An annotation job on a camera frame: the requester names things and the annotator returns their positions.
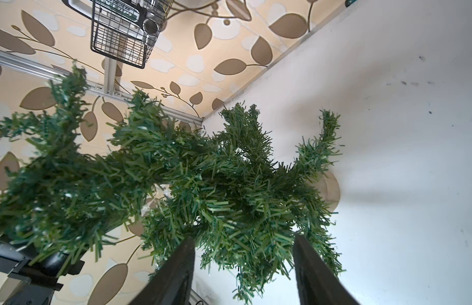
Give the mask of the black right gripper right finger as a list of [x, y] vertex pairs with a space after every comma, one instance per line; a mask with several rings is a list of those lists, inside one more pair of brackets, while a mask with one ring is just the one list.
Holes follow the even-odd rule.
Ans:
[[304, 236], [295, 236], [293, 260], [301, 304], [358, 305]]

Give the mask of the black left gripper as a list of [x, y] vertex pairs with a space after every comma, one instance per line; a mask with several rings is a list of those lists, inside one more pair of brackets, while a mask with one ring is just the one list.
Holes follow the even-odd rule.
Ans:
[[31, 245], [20, 247], [0, 241], [0, 273], [10, 282], [0, 304], [51, 304], [54, 293], [63, 288], [59, 278], [78, 275], [85, 265], [83, 260], [69, 263], [68, 255], [61, 252], [31, 264], [36, 254]]

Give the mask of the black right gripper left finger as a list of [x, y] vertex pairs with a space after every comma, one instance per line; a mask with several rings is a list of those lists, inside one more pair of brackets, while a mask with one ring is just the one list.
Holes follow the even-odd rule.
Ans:
[[189, 304], [194, 265], [195, 242], [192, 238], [187, 238], [130, 303], [133, 305]]

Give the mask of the small green christmas tree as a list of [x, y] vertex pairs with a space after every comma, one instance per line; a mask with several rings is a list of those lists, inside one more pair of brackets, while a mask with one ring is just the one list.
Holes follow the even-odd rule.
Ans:
[[202, 250], [203, 268], [237, 270], [235, 298], [250, 304], [275, 275], [293, 268], [294, 235], [303, 235], [334, 275], [342, 264], [328, 228], [331, 214], [311, 182], [339, 154], [338, 115], [323, 110], [318, 137], [303, 141], [291, 164], [275, 161], [255, 105], [223, 109], [222, 131], [185, 130], [160, 101], [136, 90], [127, 117], [113, 125], [107, 155], [80, 152], [86, 72], [74, 67], [47, 92], [54, 110], [0, 118], [0, 139], [25, 139], [36, 156], [9, 172], [0, 194], [0, 237], [32, 245], [34, 261], [88, 250], [101, 255], [109, 232], [141, 217], [156, 187], [169, 195], [143, 216], [144, 247], [164, 263], [185, 239]]

